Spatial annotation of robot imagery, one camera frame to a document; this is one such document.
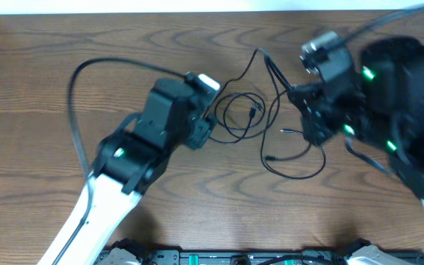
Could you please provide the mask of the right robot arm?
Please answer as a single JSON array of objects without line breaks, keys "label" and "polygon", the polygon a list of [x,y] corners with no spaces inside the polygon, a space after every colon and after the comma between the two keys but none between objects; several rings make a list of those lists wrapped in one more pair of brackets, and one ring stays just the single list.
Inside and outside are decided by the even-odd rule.
[{"label": "right robot arm", "polygon": [[424,45],[396,36],[365,46],[355,63],[344,40],[328,33],[302,47],[301,60],[319,80],[287,91],[300,111],[303,137],[319,146],[338,133],[385,152],[392,172],[424,207]]}]

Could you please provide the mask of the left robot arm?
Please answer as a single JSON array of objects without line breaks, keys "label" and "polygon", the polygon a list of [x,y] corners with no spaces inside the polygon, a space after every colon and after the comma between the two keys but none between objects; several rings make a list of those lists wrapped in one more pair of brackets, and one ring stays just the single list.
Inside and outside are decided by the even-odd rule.
[{"label": "left robot arm", "polygon": [[203,116],[220,90],[205,74],[162,78],[140,114],[130,114],[99,144],[90,180],[40,264],[92,264],[124,217],[161,176],[180,145],[204,145],[216,125]]}]

